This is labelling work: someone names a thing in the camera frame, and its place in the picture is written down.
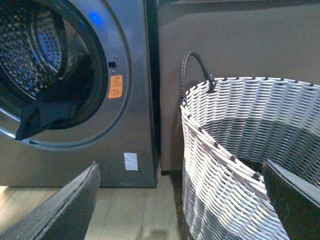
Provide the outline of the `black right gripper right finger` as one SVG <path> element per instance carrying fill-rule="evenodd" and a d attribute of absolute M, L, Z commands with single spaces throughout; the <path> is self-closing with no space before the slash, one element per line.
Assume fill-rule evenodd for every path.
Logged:
<path fill-rule="evenodd" d="M 263 164 L 267 195 L 291 240 L 320 238 L 320 189 L 268 160 Z"/>

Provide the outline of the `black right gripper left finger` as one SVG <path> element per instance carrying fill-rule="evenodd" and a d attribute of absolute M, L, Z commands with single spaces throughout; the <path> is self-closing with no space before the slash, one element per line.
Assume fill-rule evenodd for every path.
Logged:
<path fill-rule="evenodd" d="M 101 180 L 93 162 L 24 218 L 0 234 L 2 240 L 83 240 L 96 206 Z"/>

